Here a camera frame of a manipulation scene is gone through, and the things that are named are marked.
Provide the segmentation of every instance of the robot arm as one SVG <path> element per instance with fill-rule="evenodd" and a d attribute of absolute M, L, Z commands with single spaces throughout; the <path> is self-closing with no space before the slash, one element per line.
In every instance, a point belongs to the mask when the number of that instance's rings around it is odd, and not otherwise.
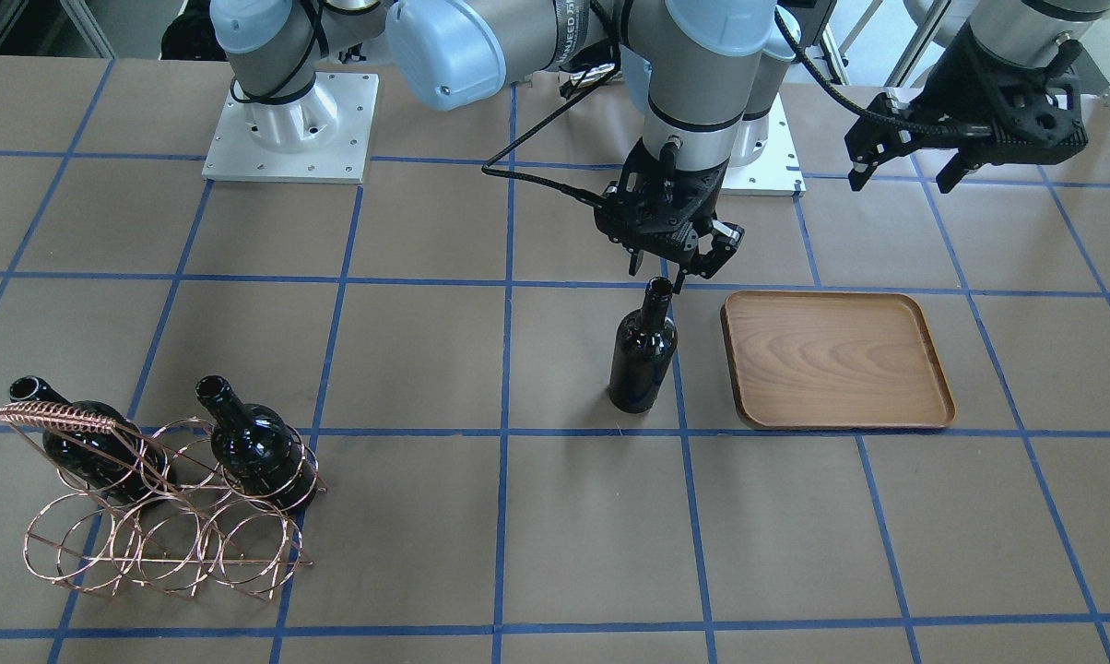
<path fill-rule="evenodd" d="M 743 239 L 715 212 L 724 173 L 737 138 L 754 134 L 745 122 L 765 115 L 784 77 L 784 68 L 758 77 L 777 30 L 775 0 L 594 4 L 588 12 L 588 0 L 400 0 L 387 36 L 412 91 L 444 110 L 558 68 L 614 29 L 652 76 L 639 142 L 619 180 L 593 199 L 596 227 L 630 253 L 632 274 L 653 252 L 678 264 L 677 289 L 686 274 L 714 276 Z M 757 88 L 758 79 L 769 83 Z"/>
<path fill-rule="evenodd" d="M 942 192 L 985 163 L 1077 154 L 1087 137 L 1070 64 L 1078 38 L 1109 9 L 1110 0 L 979 3 L 909 105 L 882 93 L 868 112 L 857 110 L 846 134 L 851 187 L 921 148 L 957 150 L 939 173 Z M 331 124 L 314 60 L 384 26 L 408 88 L 436 110 L 572 67 L 602 43 L 612 42 L 614 58 L 623 47 L 628 63 L 647 64 L 648 79 L 635 100 L 645 125 L 622 175 L 603 194 L 542 183 L 596 210 L 598 230 L 630 253 L 630 274 L 644 252 L 676 262 L 676 291 L 687 274 L 714 276 L 739 248 L 741 228 L 716 214 L 724 175 L 757 159 L 788 47 L 799 51 L 796 21 L 775 0 L 214 0 L 212 18 L 240 101 L 255 109 L 253 135 L 276 151 Z"/>
<path fill-rule="evenodd" d="M 950 192 L 983 164 L 1057 164 L 1087 147 L 1079 79 L 1070 70 L 1079 38 L 1110 11 L 1110 0 L 986 0 L 944 51 L 922 93 L 901 104 L 890 92 L 868 110 L 918 122 L 912 131 L 861 118 L 846 134 L 861 190 L 880 164 L 922 148 L 955 149 L 936 177 Z"/>
<path fill-rule="evenodd" d="M 242 101 L 280 105 L 313 88 L 314 63 L 383 33 L 379 0 L 214 0 L 210 20 Z"/>

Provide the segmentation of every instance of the bottle neck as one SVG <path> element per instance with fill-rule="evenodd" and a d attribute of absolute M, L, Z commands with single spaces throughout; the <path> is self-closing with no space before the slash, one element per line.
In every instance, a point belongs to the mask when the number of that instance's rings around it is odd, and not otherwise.
<path fill-rule="evenodd" d="M 51 389 L 44 379 L 38 375 L 27 375 L 10 385 L 10 399 L 14 402 L 49 402 L 70 404 L 69 400 L 59 395 L 59 392 Z"/>
<path fill-rule="evenodd" d="M 644 332 L 657 332 L 665 328 L 673 293 L 673 283 L 660 276 L 652 279 L 645 286 L 645 301 L 640 303 L 638 314 L 638 324 Z"/>
<path fill-rule="evenodd" d="M 231 385 L 220 375 L 209 375 L 199 382 L 195 389 L 199 403 L 223 429 L 244 429 L 252 424 L 248 408 L 231 390 Z"/>

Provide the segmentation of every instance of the brown tray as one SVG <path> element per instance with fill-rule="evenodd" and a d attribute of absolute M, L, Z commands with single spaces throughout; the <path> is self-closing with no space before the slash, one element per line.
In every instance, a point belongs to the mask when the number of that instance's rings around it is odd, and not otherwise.
<path fill-rule="evenodd" d="M 741 415 L 768 429 L 942 429 L 956 406 L 915 300 L 738 291 L 723 306 Z"/>

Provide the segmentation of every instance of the bottle opening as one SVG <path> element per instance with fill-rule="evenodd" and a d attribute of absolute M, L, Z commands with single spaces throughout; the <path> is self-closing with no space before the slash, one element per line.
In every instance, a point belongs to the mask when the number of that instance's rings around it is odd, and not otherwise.
<path fill-rule="evenodd" d="M 19 379 L 10 385 L 10 399 L 12 400 L 28 400 L 31 395 L 36 394 L 42 384 L 42 379 L 37 378 L 37 375 L 27 375 L 24 379 Z"/>
<path fill-rule="evenodd" d="M 649 293 L 658 298 L 669 298 L 674 294 L 674 283 L 665 276 L 655 276 L 649 280 Z"/>
<path fill-rule="evenodd" d="M 226 385 L 222 375 L 206 375 L 195 386 L 195 394 L 205 400 L 213 400 L 215 396 L 226 394 L 228 391 L 231 391 L 231 388 Z"/>

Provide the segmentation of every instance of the black cable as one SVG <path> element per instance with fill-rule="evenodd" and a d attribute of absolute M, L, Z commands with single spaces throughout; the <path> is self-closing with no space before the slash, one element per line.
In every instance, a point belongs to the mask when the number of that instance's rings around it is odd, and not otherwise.
<path fill-rule="evenodd" d="M 316 8 L 315 12 L 313 11 L 311 0 L 302 0 L 302 9 L 312 22 L 313 29 L 310 32 L 310 42 L 305 46 L 305 53 L 302 54 L 302 59 L 299 60 L 296 67 L 294 67 L 289 74 L 286 74 L 285 78 L 282 79 L 281 82 L 268 93 L 251 94 L 248 98 L 244 98 L 244 100 L 235 93 L 235 83 L 239 83 L 239 81 L 233 77 L 233 79 L 231 79 L 231 87 L 228 88 L 228 91 L 231 92 L 232 100 L 239 101 L 240 104 L 272 104 L 272 102 L 279 101 L 274 94 L 281 92 L 281 90 L 294 79 L 296 73 L 302 71 L 302 68 L 305 67 L 305 62 L 310 62 L 310 56 L 313 54 L 313 47 L 319 46 L 323 51 L 326 49 L 326 43 L 324 43 L 324 33 L 322 31 L 322 17 L 324 16 L 324 12 L 326 12 L 326 0 L 319 0 L 319 8 Z"/>
<path fill-rule="evenodd" d="M 555 112 L 549 114 L 549 117 L 543 118 L 542 121 L 538 122 L 538 124 L 531 128 L 529 131 L 526 131 L 525 133 L 519 135 L 519 138 L 515 139 L 513 143 L 509 143 L 507 147 L 503 148 L 502 151 L 498 152 L 498 154 L 495 154 L 491 157 L 491 159 L 486 160 L 485 163 L 482 164 L 482 172 L 484 172 L 485 175 L 503 177 L 505 178 L 505 180 L 518 180 L 522 182 L 529 182 L 531 184 L 539 184 L 543 187 L 547 187 L 549 189 L 556 190 L 556 192 L 567 194 L 567 197 L 571 197 L 576 201 L 584 203 L 585 205 L 598 209 L 605 207 L 606 202 L 605 199 L 598 193 L 588 192 L 587 189 L 579 189 L 579 187 L 572 187 L 571 184 L 564 184 L 563 182 L 547 180 L 547 178 L 545 177 L 531 175 L 529 173 L 526 172 L 516 172 L 513 170 L 493 168 L 493 164 L 501 162 L 501 160 L 505 159 L 505 155 L 508 155 L 509 152 L 517 150 L 518 147 L 521 147 L 523 143 L 526 142 L 526 140 L 533 139 L 535 134 L 537 134 L 539 131 L 543 130 L 543 128 L 545 128 L 547 124 L 551 124 L 551 122 L 555 122 L 556 118 L 562 117 L 573 107 L 579 104 L 579 102 L 583 101 L 585 98 L 587 98 L 588 94 L 592 94 L 593 92 L 596 92 L 596 90 L 599 90 L 604 84 L 608 83 L 608 81 L 613 79 L 614 76 L 617 76 L 617 73 L 622 71 L 622 47 L 619 47 L 617 27 L 613 24 L 613 21 L 610 21 L 610 19 L 608 18 L 608 13 L 605 12 L 605 9 L 602 8 L 601 3 L 597 0 L 592 0 L 592 11 L 596 13 L 596 17 L 598 19 L 601 19 L 602 24 L 605 26 L 605 31 L 608 33 L 608 40 L 612 43 L 612 54 L 613 54 L 612 71 L 603 76 L 595 83 L 589 84 L 588 88 L 585 88 L 584 91 L 576 94 L 576 97 L 573 98 L 572 101 L 567 101 L 566 104 L 559 107 Z"/>
<path fill-rule="evenodd" d="M 826 78 L 821 76 L 821 72 L 817 70 L 817 64 L 814 63 L 814 60 L 809 59 L 808 56 L 805 54 L 805 50 L 800 47 L 800 43 L 791 37 L 791 30 L 788 30 L 788 24 L 784 20 L 784 17 L 780 16 L 780 12 L 776 12 L 776 24 L 778 29 L 780 29 L 780 34 L 784 34 L 784 39 L 788 42 L 788 47 L 790 47 L 791 51 L 797 54 L 797 59 L 800 60 L 800 63 L 808 70 L 809 76 L 813 76 L 814 80 L 817 81 L 817 84 L 820 84 L 821 90 L 825 90 L 826 94 L 833 97 L 834 101 L 837 101 L 838 104 L 841 104 L 841 108 L 845 108 L 850 111 L 850 113 L 856 114 L 856 117 L 867 118 L 869 121 L 876 122 L 877 124 L 894 127 L 896 129 L 905 129 L 906 131 L 912 131 L 914 133 L 927 133 L 931 135 L 960 134 L 960 128 L 955 124 L 920 124 L 919 122 L 901 121 L 901 119 L 885 117 L 884 113 L 876 113 L 875 111 L 862 109 L 862 107 L 855 104 L 854 101 L 846 98 L 846 94 L 839 92 L 837 88 L 834 88 L 834 84 L 830 83 L 829 80 L 826 80 Z"/>

